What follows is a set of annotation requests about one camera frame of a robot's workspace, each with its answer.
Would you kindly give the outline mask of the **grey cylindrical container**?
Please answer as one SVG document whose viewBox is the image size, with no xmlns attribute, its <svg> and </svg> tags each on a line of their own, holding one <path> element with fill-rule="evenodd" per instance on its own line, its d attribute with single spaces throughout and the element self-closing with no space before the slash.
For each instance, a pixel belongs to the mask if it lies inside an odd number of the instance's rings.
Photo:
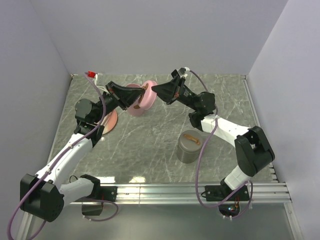
<svg viewBox="0 0 320 240">
<path fill-rule="evenodd" d="M 203 137 L 195 130 L 186 130 L 178 138 L 176 155 L 184 164 L 193 163 L 200 154 L 204 144 Z"/>
</svg>

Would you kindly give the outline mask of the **pink cylindrical container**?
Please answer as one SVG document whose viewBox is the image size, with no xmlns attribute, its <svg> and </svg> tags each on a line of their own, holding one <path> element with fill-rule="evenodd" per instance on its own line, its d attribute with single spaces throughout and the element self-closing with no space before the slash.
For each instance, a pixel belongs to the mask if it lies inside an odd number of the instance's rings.
<svg viewBox="0 0 320 240">
<path fill-rule="evenodd" d="M 131 84 L 128 84 L 127 87 L 129 88 L 140 88 L 142 86 L 138 85 L 138 84 L 135 84 L 135 83 L 131 83 Z M 144 113 L 144 109 L 140 108 L 139 107 L 139 99 L 140 97 L 142 96 L 140 95 L 137 100 L 130 106 L 127 108 L 127 112 L 134 116 L 134 117 L 139 117 L 141 116 L 143 113 Z"/>
</svg>

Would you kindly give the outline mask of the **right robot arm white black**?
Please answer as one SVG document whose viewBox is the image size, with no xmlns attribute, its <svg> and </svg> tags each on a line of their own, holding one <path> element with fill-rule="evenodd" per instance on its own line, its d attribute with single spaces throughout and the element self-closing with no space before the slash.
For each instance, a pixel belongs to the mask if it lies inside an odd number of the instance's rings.
<svg viewBox="0 0 320 240">
<path fill-rule="evenodd" d="M 166 104 L 175 101 L 193 109 L 189 114 L 191 125 L 210 137 L 213 135 L 235 148 L 237 165 L 218 186 L 217 199 L 224 203 L 238 195 L 239 190 L 253 176 L 275 159 L 274 151 L 259 126 L 252 128 L 235 124 L 219 117 L 214 93 L 207 90 L 196 94 L 185 85 L 184 77 L 155 85 L 152 90 Z"/>
</svg>

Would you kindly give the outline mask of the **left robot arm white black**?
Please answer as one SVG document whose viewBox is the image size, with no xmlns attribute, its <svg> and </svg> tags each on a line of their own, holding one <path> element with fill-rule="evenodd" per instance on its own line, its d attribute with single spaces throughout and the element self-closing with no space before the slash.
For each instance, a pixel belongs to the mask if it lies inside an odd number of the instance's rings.
<svg viewBox="0 0 320 240">
<path fill-rule="evenodd" d="M 66 205 L 76 200 L 87 198 L 99 202 L 102 192 L 98 178 L 84 174 L 72 183 L 64 184 L 64 181 L 101 139 L 105 116 L 117 107 L 126 110 L 145 91 L 143 87 L 125 87 L 111 81 L 106 91 L 99 93 L 98 102 L 80 99 L 75 104 L 77 126 L 69 142 L 46 167 L 21 179 L 19 209 L 53 222 Z"/>
</svg>

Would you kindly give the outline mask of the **pink container lid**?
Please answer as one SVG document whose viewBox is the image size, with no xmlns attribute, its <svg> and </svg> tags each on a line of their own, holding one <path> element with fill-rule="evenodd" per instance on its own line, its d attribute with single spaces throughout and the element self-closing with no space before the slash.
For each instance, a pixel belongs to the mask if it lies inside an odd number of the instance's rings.
<svg viewBox="0 0 320 240">
<path fill-rule="evenodd" d="M 154 104 L 157 93 L 152 90 L 153 86 L 156 86 L 157 83 L 153 80 L 147 80 L 142 84 L 142 88 L 145 90 L 144 94 L 139 98 L 138 105 L 143 110 L 148 110 Z"/>
</svg>

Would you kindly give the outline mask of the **grey container lid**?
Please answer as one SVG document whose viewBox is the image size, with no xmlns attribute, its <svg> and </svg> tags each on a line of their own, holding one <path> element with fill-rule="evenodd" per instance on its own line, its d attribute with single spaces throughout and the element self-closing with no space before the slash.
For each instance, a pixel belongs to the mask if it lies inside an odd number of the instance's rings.
<svg viewBox="0 0 320 240">
<path fill-rule="evenodd" d="M 178 138 L 178 146 L 186 153 L 196 153 L 203 146 L 203 137 L 195 130 L 186 130 Z"/>
</svg>

